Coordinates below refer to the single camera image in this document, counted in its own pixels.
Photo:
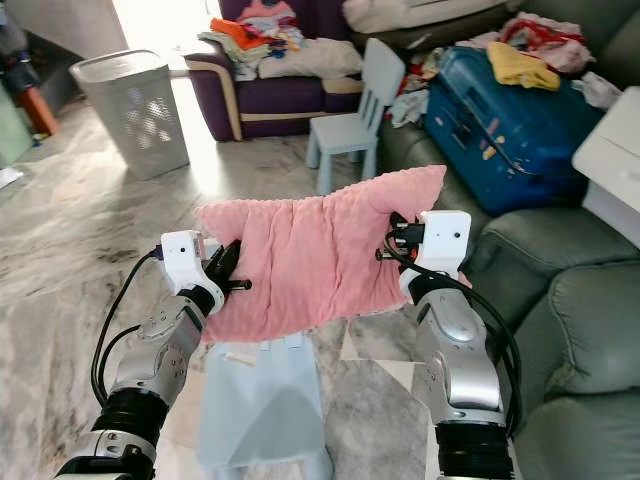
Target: pink cloth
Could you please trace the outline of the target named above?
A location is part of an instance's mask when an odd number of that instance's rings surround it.
[[[242,13],[236,19],[236,22],[241,23],[243,20],[251,17],[272,17],[274,15],[288,14],[290,12],[292,12],[291,7],[286,2],[278,2],[275,5],[268,7],[262,3],[262,0],[252,0],[251,5],[242,10]]]
[[[397,262],[379,262],[374,253],[392,212],[413,220],[433,207],[445,170],[387,173],[326,197],[200,208],[202,224],[223,245],[242,240],[233,278],[253,282],[209,317],[203,340],[272,339],[405,303]]]

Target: purple sofa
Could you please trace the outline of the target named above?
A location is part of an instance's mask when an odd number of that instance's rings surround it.
[[[344,0],[286,0],[307,38],[348,40]],[[220,0],[222,16],[235,20],[251,0]],[[201,41],[201,51],[185,56],[200,110],[218,141],[309,131],[309,119],[355,112],[358,82],[316,77],[281,77],[235,82],[233,64],[217,42]]]

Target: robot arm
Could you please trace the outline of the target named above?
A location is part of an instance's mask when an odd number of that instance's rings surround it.
[[[485,350],[487,329],[455,282],[466,253],[470,218],[464,212],[428,212],[410,224],[392,216],[399,249],[377,252],[407,268],[400,286],[417,305],[417,348],[429,372],[428,406],[439,444],[441,480],[511,479],[505,415],[495,368]],[[151,480],[160,429],[182,390],[189,358],[206,317],[251,282],[229,277],[239,242],[226,249],[193,231],[161,238],[164,271],[174,294],[139,327],[91,431],[82,436],[59,480]]]
[[[396,245],[414,264],[457,279],[470,227],[467,213],[433,211],[409,224],[392,218]],[[378,258],[390,258],[389,251]],[[487,329],[464,293],[407,268],[400,286],[418,311],[416,351],[427,367],[427,402],[439,445],[441,479],[513,478],[496,369]]]
[[[183,231],[165,233],[161,244],[174,295],[138,328],[100,416],[58,479],[152,479],[160,429],[185,384],[207,315],[222,308],[231,290],[251,288],[248,280],[229,280],[240,242],[225,249],[197,232]]]

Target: chair leg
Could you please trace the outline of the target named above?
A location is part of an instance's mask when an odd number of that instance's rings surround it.
[[[318,140],[316,139],[316,134],[311,130],[309,143],[307,144],[307,167],[318,168],[319,154]]]
[[[333,460],[326,448],[305,459],[305,480],[333,480]]]
[[[333,190],[331,178],[332,162],[331,155],[327,152],[322,152],[322,156],[320,157],[320,171],[318,172],[318,186],[316,188],[318,195],[328,195],[331,193],[331,190]]]
[[[216,480],[242,480],[241,468],[221,468],[216,470]]]
[[[364,157],[364,166],[362,167],[362,179],[369,180],[376,176],[376,147],[369,147]]]
[[[360,161],[360,152],[357,150],[355,152],[349,152],[349,161],[351,163],[358,163]]]

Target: gray laundry basket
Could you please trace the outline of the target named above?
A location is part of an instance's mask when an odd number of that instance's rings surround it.
[[[169,67],[160,56],[128,50],[76,63],[70,71],[136,177],[189,163]]]

